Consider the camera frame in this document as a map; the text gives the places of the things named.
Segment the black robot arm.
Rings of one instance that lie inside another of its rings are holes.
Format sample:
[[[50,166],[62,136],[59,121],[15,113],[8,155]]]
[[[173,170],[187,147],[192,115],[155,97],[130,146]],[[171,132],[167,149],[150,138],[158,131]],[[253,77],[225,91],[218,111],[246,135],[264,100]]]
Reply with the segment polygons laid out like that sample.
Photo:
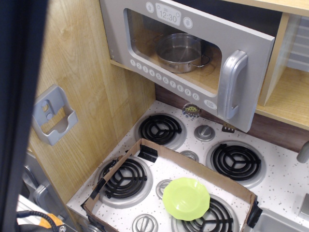
[[[16,207],[42,54],[48,2],[0,3],[0,229],[16,230]]]

